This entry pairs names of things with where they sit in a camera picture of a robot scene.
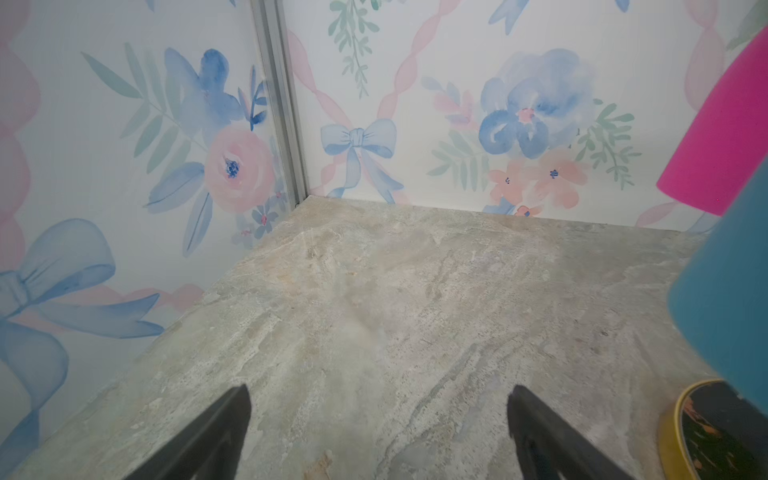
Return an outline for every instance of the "pink rose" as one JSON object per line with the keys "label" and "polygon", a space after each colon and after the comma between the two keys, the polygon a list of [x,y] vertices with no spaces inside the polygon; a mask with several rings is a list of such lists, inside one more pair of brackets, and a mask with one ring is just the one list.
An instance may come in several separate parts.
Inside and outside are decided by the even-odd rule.
{"label": "pink rose", "polygon": [[216,205],[233,214],[264,205],[275,186],[270,149],[253,132],[224,128],[208,151],[205,186]]}

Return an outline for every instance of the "yellow rim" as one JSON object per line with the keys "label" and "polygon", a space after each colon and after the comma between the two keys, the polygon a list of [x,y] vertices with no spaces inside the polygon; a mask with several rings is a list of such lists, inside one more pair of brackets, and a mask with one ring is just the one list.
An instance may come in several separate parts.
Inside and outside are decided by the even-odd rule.
{"label": "yellow rim", "polygon": [[688,475],[693,479],[698,479],[699,475],[696,473],[694,465],[690,461],[690,456],[688,455],[688,451],[685,447],[685,441],[683,440],[683,430],[682,430],[683,423],[682,423],[682,417],[681,417],[683,412],[683,404],[685,400],[688,398],[688,396],[694,390],[700,388],[701,386],[709,385],[711,383],[718,383],[722,381],[723,381],[722,379],[715,379],[715,380],[702,380],[701,382],[696,382],[683,391],[680,397],[677,398],[677,401],[675,402],[675,405],[674,405],[674,414],[672,415],[672,418],[670,420],[674,424],[675,444],[678,448],[678,451],[680,452],[680,455],[682,456],[682,459],[684,460],[683,463],[686,466]]}

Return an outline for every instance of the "floral wallpaper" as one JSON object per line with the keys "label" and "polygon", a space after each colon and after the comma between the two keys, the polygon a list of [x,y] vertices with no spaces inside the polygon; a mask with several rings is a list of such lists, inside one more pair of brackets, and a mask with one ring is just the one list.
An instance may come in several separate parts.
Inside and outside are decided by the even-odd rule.
{"label": "floral wallpaper", "polygon": [[0,478],[291,207],[248,2],[75,3],[0,6]]}
{"label": "floral wallpaper", "polygon": [[286,0],[311,193],[693,232],[656,182],[766,0]]}

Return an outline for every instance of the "green leaf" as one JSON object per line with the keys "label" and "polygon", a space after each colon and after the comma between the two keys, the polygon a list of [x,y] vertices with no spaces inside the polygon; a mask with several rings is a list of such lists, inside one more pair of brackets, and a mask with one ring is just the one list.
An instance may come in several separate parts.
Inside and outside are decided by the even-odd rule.
{"label": "green leaf", "polygon": [[168,174],[179,168],[187,160],[187,155],[189,155],[191,148],[192,142],[189,140],[185,140],[181,143],[181,146],[179,146],[179,148],[176,150],[176,153],[165,167],[163,178],[167,177]]}
{"label": "green leaf", "polygon": [[467,162],[462,161],[462,188],[467,189]]}
{"label": "green leaf", "polygon": [[578,153],[578,155],[576,155],[576,160],[574,161],[581,161],[581,159],[584,158],[584,154],[586,153],[587,153],[587,148],[586,147],[582,148],[581,151]]}
{"label": "green leaf", "polygon": [[451,167],[451,164],[443,164],[440,165],[437,168],[433,168],[432,170],[427,172],[427,175],[432,175],[433,177],[437,177],[438,175],[443,175],[448,169]]}
{"label": "green leaf", "polygon": [[451,141],[453,141],[456,148],[466,154],[472,154],[472,149],[469,147],[469,144],[456,130],[448,132],[448,136],[451,138]]}
{"label": "green leaf", "polygon": [[623,114],[619,115],[618,117],[608,118],[610,121],[633,121],[634,115],[633,114]]}
{"label": "green leaf", "polygon": [[440,160],[442,160],[444,162],[448,162],[450,164],[453,163],[453,160],[451,160],[451,158],[448,155],[442,153],[441,151],[433,150],[432,151],[432,155],[435,155],[437,158],[439,158]]}
{"label": "green leaf", "polygon": [[170,153],[170,148],[174,146],[174,142],[176,141],[176,136],[178,134],[179,127],[174,125],[173,127],[166,130],[163,136],[160,137],[160,141],[157,142],[157,146],[154,148],[152,156],[149,157],[149,162],[147,162],[148,174],[151,174],[152,171],[157,168],[157,166],[160,165],[163,160],[165,160],[165,157],[167,157]]}
{"label": "green leaf", "polygon": [[339,24],[339,20],[341,20],[341,16],[339,16],[336,20],[331,22],[331,25],[328,25],[328,36],[330,37],[333,35],[333,32],[336,31],[336,26]]}
{"label": "green leaf", "polygon": [[462,153],[461,153],[460,151],[456,150],[456,149],[455,149],[453,146],[451,146],[450,144],[447,144],[447,143],[445,143],[445,142],[444,142],[444,141],[442,141],[442,140],[440,140],[440,141],[438,142],[438,144],[440,145],[440,148],[442,148],[442,149],[443,149],[443,150],[445,150],[446,152],[450,153],[450,154],[451,154],[451,155],[453,155],[454,157],[458,157],[458,158],[463,158],[463,157],[464,157],[464,155],[462,155]]}
{"label": "green leaf", "polygon": [[614,110],[616,110],[616,104],[609,104],[607,107],[603,108],[603,111],[598,115],[598,121],[614,113]]}
{"label": "green leaf", "polygon": [[174,120],[178,120],[181,115],[181,85],[172,76],[165,77],[165,96],[168,98],[168,107]]}
{"label": "green leaf", "polygon": [[147,97],[147,80],[144,78],[144,71],[141,70],[141,64],[136,57],[134,48],[128,42],[125,42],[125,58],[128,59],[128,67],[131,68],[131,74],[134,76],[136,86],[139,87],[141,94]]}
{"label": "green leaf", "polygon": [[160,133],[160,127],[163,126],[163,115],[158,115],[155,118],[153,118],[147,126],[144,128],[144,131],[141,132],[141,136],[139,137],[139,141],[136,142],[136,148],[134,149],[134,158],[141,155],[141,153],[145,150],[147,150],[147,147],[150,146],[150,144],[154,141],[155,138]]}
{"label": "green leaf", "polygon": [[144,53],[144,63],[147,64],[147,71],[149,72],[149,83],[152,85],[154,97],[157,99],[157,104],[160,106],[160,110],[165,113],[165,94],[163,93],[163,83],[160,81],[160,72],[157,71],[157,64],[154,63],[154,57],[149,50]]}
{"label": "green leaf", "polygon": [[768,25],[768,0],[757,0],[739,24],[739,34],[728,42],[727,49],[733,50],[755,37]]}
{"label": "green leaf", "polygon": [[603,136],[603,129],[600,127],[590,127],[594,132],[595,138],[600,142],[605,142],[605,136]]}
{"label": "green leaf", "polygon": [[488,162],[488,155],[483,155],[481,160],[482,165],[482,189],[485,190],[485,188],[488,186],[488,174],[491,173],[491,166]]}
{"label": "green leaf", "polygon": [[141,104],[133,117],[128,121],[123,129],[123,133],[120,134],[120,138],[126,138],[128,135],[134,133],[138,128],[144,124],[149,118],[149,103],[144,102]]}
{"label": "green leaf", "polygon": [[472,158],[469,161],[469,182],[472,184],[472,191],[478,190],[478,161]]}
{"label": "green leaf", "polygon": [[136,87],[123,80],[120,75],[114,73],[107,68],[106,65],[99,60],[91,57],[87,53],[80,52],[85,57],[85,61],[91,66],[91,70],[104,82],[109,88],[117,92],[118,94],[128,98],[142,98],[139,90]]}

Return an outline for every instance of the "gray marble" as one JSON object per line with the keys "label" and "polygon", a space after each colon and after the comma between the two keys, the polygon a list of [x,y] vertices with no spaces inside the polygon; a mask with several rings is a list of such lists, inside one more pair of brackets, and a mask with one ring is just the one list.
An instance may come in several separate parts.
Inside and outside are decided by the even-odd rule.
{"label": "gray marble", "polygon": [[12,478],[120,478],[230,386],[238,478],[520,478],[527,385],[637,478],[712,371],[665,296],[700,238],[311,197]]}

